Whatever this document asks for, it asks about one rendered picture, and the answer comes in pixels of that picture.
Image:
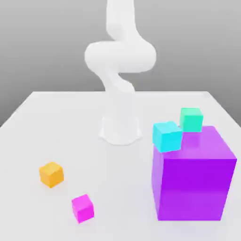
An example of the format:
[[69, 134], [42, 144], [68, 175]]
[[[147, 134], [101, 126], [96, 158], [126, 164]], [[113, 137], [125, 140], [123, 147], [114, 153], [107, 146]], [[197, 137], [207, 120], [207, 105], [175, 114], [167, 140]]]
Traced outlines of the small cyan cube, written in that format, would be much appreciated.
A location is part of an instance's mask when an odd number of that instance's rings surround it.
[[153, 125], [153, 144], [161, 153], [180, 150], [182, 137], [182, 129], [173, 121]]

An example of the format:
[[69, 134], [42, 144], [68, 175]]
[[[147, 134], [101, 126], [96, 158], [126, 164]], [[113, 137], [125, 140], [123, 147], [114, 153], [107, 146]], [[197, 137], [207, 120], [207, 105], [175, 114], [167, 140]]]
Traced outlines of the small green cube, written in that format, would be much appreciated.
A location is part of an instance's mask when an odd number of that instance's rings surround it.
[[179, 125], [183, 132], [201, 132], [203, 114], [199, 108], [181, 108]]

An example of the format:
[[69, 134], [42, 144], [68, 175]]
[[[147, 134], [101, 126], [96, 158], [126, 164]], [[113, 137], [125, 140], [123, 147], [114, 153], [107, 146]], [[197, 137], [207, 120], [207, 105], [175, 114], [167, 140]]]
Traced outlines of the small orange cube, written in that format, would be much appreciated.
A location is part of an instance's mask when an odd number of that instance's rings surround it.
[[63, 168], [55, 162], [50, 162], [40, 167], [39, 172], [41, 182], [49, 188], [64, 180]]

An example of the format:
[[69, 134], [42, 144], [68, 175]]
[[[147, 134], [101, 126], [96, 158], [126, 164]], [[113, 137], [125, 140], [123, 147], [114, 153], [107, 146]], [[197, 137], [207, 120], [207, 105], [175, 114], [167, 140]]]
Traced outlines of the small magenta cube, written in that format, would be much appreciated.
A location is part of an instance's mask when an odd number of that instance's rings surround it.
[[94, 217], [94, 205], [87, 194], [72, 199], [72, 210], [80, 224]]

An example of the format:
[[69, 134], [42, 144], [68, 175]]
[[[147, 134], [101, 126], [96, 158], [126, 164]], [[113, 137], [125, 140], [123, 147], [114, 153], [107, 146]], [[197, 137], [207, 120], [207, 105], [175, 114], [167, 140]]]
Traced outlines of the large purple box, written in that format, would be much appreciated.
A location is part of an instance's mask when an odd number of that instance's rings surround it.
[[237, 158], [213, 126], [184, 133], [181, 149], [153, 149], [152, 190], [158, 220], [219, 221]]

